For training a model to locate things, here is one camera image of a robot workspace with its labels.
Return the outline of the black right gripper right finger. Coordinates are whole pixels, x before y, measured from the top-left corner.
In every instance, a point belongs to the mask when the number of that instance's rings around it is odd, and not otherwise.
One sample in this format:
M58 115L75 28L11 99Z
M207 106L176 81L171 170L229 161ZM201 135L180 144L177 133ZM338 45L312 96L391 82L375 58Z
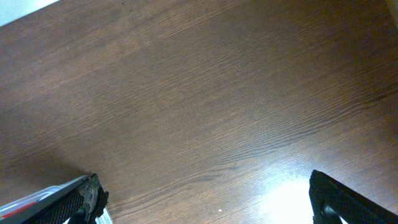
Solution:
M397 215L329 175L313 170L310 202L314 224L397 223Z

